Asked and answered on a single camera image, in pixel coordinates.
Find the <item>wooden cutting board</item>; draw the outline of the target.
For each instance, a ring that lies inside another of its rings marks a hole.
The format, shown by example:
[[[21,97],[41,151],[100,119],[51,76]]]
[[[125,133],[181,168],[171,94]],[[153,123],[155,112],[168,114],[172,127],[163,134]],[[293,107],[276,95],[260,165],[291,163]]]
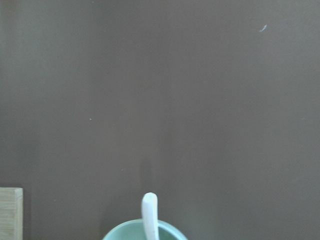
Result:
[[[20,187],[0,188],[0,239],[23,239],[24,193]]]

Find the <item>white ceramic spoon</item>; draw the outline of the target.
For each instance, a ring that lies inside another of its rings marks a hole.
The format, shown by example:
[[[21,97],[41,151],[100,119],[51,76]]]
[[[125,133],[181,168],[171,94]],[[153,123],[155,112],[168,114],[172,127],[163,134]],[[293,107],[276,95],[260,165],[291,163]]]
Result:
[[[153,192],[146,193],[141,201],[141,216],[147,240],[159,240],[158,197]]]

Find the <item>mint green bowl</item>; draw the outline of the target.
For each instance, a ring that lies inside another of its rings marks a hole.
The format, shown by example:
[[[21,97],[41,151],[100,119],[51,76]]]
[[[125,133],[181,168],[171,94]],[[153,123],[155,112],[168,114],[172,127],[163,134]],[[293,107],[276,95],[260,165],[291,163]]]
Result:
[[[160,240],[187,240],[187,237],[173,225],[158,220]],[[129,220],[110,230],[103,240],[146,240],[142,219]]]

